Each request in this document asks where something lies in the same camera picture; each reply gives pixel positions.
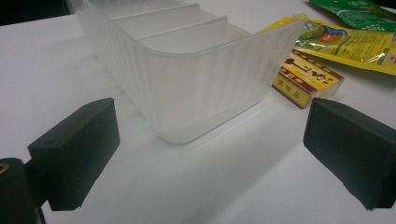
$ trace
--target white surface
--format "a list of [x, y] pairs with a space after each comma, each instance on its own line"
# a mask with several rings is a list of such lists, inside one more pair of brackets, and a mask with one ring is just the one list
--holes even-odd
[[[294, 12], [330, 21], [301, 1], [196, 2], [251, 33]], [[396, 208], [366, 211], [304, 148], [308, 110], [274, 90], [177, 145], [152, 131], [94, 57], [75, 16], [0, 27], [0, 50], [1, 158], [28, 161], [26, 147], [56, 123], [88, 102], [115, 99], [119, 149], [81, 208], [43, 206], [49, 224], [396, 223]], [[396, 77], [316, 60], [346, 77], [333, 100], [396, 128]]]

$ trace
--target black metal part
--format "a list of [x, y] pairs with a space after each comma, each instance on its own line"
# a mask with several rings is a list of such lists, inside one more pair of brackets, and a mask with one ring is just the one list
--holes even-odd
[[0, 160], [0, 195], [0, 223], [44, 223], [21, 160]]
[[28, 148], [53, 211], [82, 205], [120, 144], [113, 99], [84, 105]]
[[0, 160], [0, 223], [43, 224], [40, 206], [81, 206], [120, 144], [111, 98], [84, 105], [35, 140], [32, 159]]
[[340, 103], [315, 98], [304, 145], [366, 209], [396, 199], [396, 130]]

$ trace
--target ribbed plastic wall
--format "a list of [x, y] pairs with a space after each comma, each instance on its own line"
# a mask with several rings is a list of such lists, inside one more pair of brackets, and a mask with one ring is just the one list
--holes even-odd
[[171, 142], [193, 140], [261, 101], [303, 27], [250, 35], [171, 0], [72, 4], [97, 57]]

